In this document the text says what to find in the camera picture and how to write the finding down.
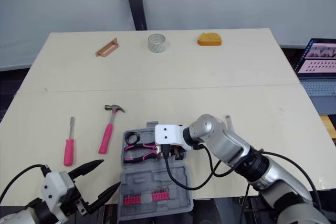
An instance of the hammer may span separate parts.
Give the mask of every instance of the hammer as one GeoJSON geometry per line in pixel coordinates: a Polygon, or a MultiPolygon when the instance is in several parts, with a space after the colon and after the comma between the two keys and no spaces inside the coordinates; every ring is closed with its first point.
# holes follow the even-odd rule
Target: hammer
{"type": "Polygon", "coordinates": [[[115,105],[115,104],[105,105],[104,108],[105,110],[112,110],[112,115],[111,115],[110,123],[106,126],[103,140],[101,141],[101,145],[98,151],[98,153],[100,154],[106,154],[107,152],[107,148],[109,146],[110,138],[113,132],[113,121],[114,121],[115,114],[117,113],[118,110],[121,110],[122,112],[125,113],[125,110],[123,110],[120,106],[115,105]]]}

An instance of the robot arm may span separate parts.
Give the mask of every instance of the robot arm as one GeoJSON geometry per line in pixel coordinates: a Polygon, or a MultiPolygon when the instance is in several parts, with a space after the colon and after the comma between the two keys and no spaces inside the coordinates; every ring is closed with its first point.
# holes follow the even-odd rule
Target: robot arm
{"type": "Polygon", "coordinates": [[[291,207],[297,207],[297,204],[304,204],[304,208],[321,217],[318,223],[329,223],[313,207],[312,198],[300,181],[235,134],[229,116],[226,121],[227,125],[222,120],[204,114],[189,126],[157,125],[155,142],[159,145],[179,145],[185,150],[197,149],[199,143],[205,143],[218,159],[229,167],[235,167],[235,172],[245,177],[273,209],[282,212],[284,209],[294,209],[291,207]]]}
{"type": "Polygon", "coordinates": [[[0,224],[65,223],[68,216],[79,211],[82,216],[92,214],[104,205],[118,189],[120,182],[102,192],[92,204],[85,202],[75,186],[74,179],[85,175],[103,160],[83,164],[67,172],[49,172],[45,175],[41,192],[45,200],[36,198],[24,210],[0,220],[0,224]]]}

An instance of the wooden table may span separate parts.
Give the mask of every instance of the wooden table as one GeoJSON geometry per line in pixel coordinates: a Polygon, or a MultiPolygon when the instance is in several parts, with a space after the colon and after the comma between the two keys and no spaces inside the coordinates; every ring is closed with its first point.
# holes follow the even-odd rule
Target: wooden table
{"type": "MultiPolygon", "coordinates": [[[[203,31],[160,31],[169,46],[162,54],[146,47],[155,31],[51,34],[0,124],[1,190],[20,170],[35,163],[54,171],[62,164],[69,120],[76,117],[75,166],[105,162],[76,185],[92,202],[119,181],[121,142],[126,130],[148,121],[190,124],[204,113],[230,114],[235,131],[255,148],[288,156],[301,165],[318,189],[336,187],[336,151],[304,88],[269,29],[216,30],[220,47],[200,47],[203,31]],[[118,37],[120,48],[106,58],[93,53],[118,37]],[[110,113],[118,104],[107,155],[98,147],[110,113]]],[[[277,160],[309,188],[301,173],[277,160]]],[[[210,173],[206,153],[188,152],[192,186],[210,173]]],[[[221,165],[219,172],[228,167],[221,165]]],[[[40,196],[40,171],[20,178],[4,199],[24,205],[40,196]]],[[[233,173],[212,178],[194,198],[241,196],[246,181],[233,173]]],[[[111,202],[117,202],[117,194],[111,202]]]]}

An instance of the white wall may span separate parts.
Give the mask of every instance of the white wall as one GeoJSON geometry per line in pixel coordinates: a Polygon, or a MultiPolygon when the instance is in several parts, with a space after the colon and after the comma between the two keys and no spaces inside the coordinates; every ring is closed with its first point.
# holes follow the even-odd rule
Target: white wall
{"type": "Polygon", "coordinates": [[[128,0],[0,0],[0,70],[31,65],[50,32],[134,30],[128,0]]]}
{"type": "Polygon", "coordinates": [[[336,38],[336,0],[143,0],[148,29],[271,28],[282,45],[336,38]]]}

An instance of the laptop keyboard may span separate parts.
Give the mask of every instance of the laptop keyboard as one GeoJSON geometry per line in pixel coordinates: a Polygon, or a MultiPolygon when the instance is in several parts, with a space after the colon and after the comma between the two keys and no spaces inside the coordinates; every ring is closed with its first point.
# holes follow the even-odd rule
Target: laptop keyboard
{"type": "Polygon", "coordinates": [[[311,97],[336,95],[336,81],[302,81],[301,83],[311,97]]]}

